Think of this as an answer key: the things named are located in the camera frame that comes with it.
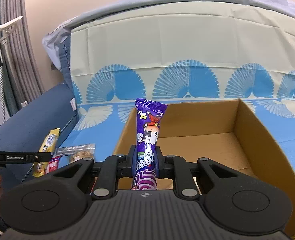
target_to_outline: ice cream wrapper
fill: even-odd
[[[137,167],[133,190],[157,189],[154,150],[159,137],[160,122],[167,105],[147,99],[136,99]]]

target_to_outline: crosshair logo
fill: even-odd
[[[150,195],[151,194],[150,193],[147,193],[147,192],[141,194],[142,197],[149,197]]]

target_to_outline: ribbed black surface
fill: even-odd
[[[112,199],[95,201],[78,223],[63,231],[35,236],[9,229],[0,239],[286,240],[289,238],[281,232],[267,236],[240,236],[221,229],[206,217],[197,202],[179,199],[173,190],[148,192],[119,190]]]

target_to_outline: gray curtain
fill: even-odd
[[[31,102],[44,92],[28,34],[24,0],[0,0],[1,24],[23,16],[2,47],[16,100]]]

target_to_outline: silver screw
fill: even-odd
[[[93,194],[98,197],[105,197],[110,193],[110,191],[106,188],[98,188],[94,190]]]
[[[194,197],[197,195],[197,191],[192,188],[186,188],[182,190],[182,195],[184,195],[185,197]]]

